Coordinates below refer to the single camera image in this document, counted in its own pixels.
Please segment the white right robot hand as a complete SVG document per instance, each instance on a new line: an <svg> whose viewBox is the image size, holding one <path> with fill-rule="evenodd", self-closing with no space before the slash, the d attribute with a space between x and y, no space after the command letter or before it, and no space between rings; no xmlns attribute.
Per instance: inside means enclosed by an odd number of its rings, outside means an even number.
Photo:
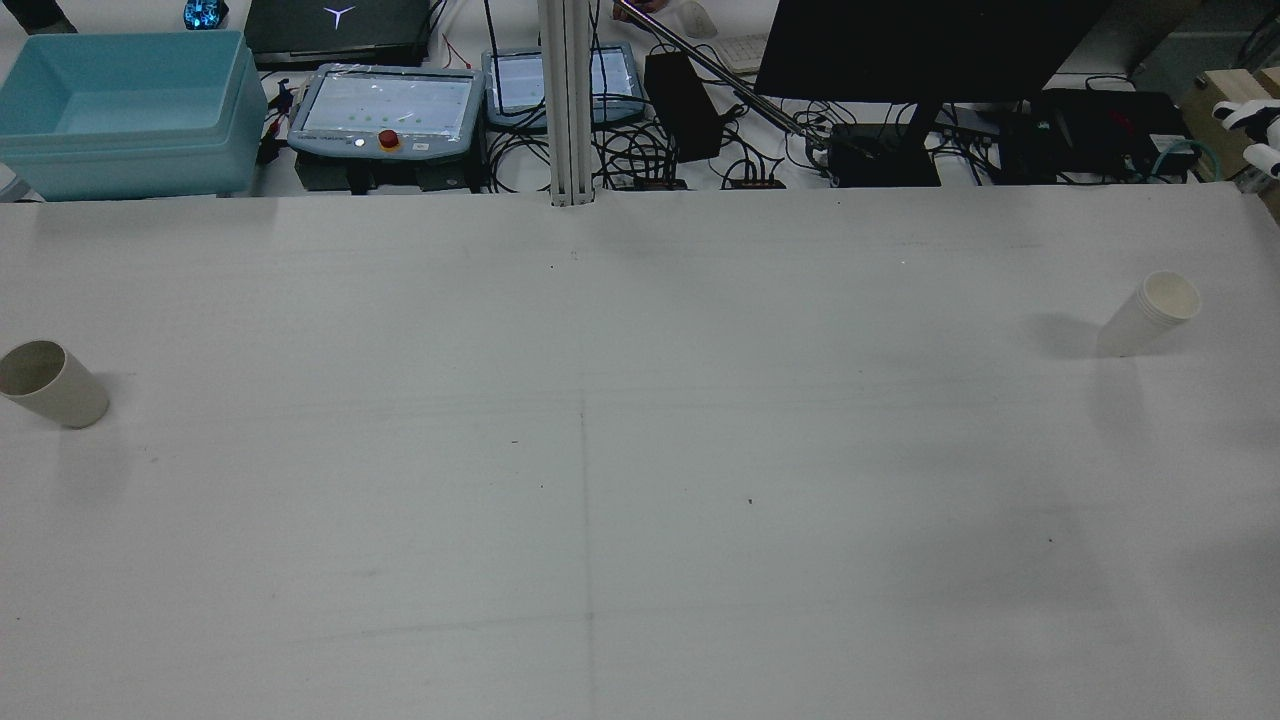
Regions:
<svg viewBox="0 0 1280 720"><path fill-rule="evenodd" d="M1212 117L1228 131L1240 131L1248 140L1242 158L1268 178L1279 179L1279 100L1221 101Z"/></svg>

